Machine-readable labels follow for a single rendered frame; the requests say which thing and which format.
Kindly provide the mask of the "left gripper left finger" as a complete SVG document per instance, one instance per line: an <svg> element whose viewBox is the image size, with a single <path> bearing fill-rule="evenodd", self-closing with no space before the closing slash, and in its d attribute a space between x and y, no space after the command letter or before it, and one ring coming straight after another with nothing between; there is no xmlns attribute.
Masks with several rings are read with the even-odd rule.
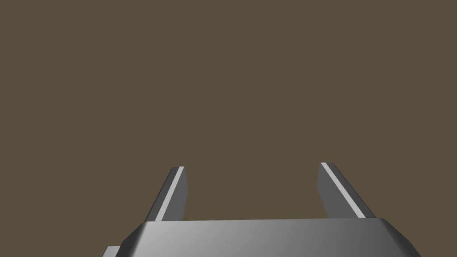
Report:
<svg viewBox="0 0 457 257"><path fill-rule="evenodd" d="M185 167L173 167L150 208L145 222L182 221L187 194L188 183Z"/></svg>

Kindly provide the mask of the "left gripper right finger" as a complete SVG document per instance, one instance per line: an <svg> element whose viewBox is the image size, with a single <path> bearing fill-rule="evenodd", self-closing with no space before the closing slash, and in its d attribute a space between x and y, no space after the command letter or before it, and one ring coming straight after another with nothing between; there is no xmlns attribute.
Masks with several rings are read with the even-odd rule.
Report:
<svg viewBox="0 0 457 257"><path fill-rule="evenodd" d="M328 218L375 218L360 195L331 162L319 164L317 190Z"/></svg>

